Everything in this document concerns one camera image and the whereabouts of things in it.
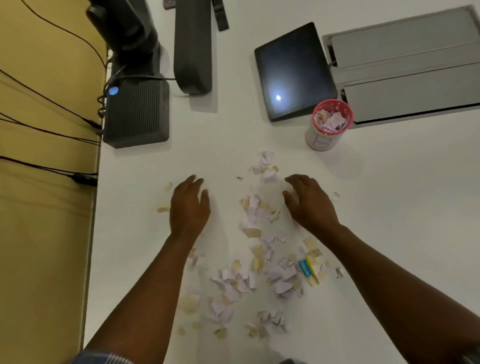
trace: blue label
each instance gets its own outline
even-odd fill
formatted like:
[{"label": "blue label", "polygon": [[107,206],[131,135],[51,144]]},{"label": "blue label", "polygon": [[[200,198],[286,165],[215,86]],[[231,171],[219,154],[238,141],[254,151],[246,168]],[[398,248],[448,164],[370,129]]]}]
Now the blue label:
[{"label": "blue label", "polygon": [[304,274],[306,277],[309,277],[309,276],[312,275],[312,271],[310,270],[310,267],[308,266],[308,263],[307,263],[307,261],[306,261],[305,259],[299,261],[299,264],[300,264],[300,268],[301,268],[303,274]]}]

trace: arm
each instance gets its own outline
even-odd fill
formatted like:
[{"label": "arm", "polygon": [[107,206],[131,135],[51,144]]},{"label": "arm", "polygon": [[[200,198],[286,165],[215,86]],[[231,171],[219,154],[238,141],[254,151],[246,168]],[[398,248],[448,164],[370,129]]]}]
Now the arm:
[{"label": "arm", "polygon": [[86,349],[114,352],[135,364],[162,363],[177,308],[183,268],[202,232],[210,205],[203,179],[189,177],[171,201],[171,234],[138,282],[108,316]]},{"label": "arm", "polygon": [[293,219],[338,257],[409,363],[457,363],[465,351],[480,344],[478,316],[342,226],[316,180],[305,175],[285,180],[298,195],[296,201],[289,192],[283,192]]}]

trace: yellow cubicle panel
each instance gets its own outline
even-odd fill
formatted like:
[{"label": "yellow cubicle panel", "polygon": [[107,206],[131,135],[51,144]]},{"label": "yellow cubicle panel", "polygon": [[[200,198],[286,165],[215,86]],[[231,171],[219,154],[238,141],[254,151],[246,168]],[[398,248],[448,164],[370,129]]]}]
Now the yellow cubicle panel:
[{"label": "yellow cubicle panel", "polygon": [[[78,34],[106,60],[88,21],[88,0],[24,0]],[[21,0],[0,2],[0,69],[71,111],[99,121],[105,71],[82,40],[35,16]],[[0,112],[32,126],[98,140],[77,116],[0,73]],[[96,172],[97,146],[0,121],[0,155]],[[65,363],[82,341],[95,188],[0,160],[0,363]]]}]

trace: tablet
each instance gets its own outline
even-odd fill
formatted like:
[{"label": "tablet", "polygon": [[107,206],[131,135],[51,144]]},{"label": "tablet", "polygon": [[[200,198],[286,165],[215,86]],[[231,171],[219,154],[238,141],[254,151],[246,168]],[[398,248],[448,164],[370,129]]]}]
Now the tablet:
[{"label": "tablet", "polygon": [[272,121],[337,98],[337,90],[314,23],[255,50],[268,118]]}]

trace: shirt sleeve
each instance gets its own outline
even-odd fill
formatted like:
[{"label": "shirt sleeve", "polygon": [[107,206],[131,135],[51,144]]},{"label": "shirt sleeve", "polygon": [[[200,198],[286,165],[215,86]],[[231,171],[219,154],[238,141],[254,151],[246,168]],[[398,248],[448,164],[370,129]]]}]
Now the shirt sleeve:
[{"label": "shirt sleeve", "polygon": [[85,350],[78,354],[70,364],[133,364],[133,362],[112,352],[105,353]]}]

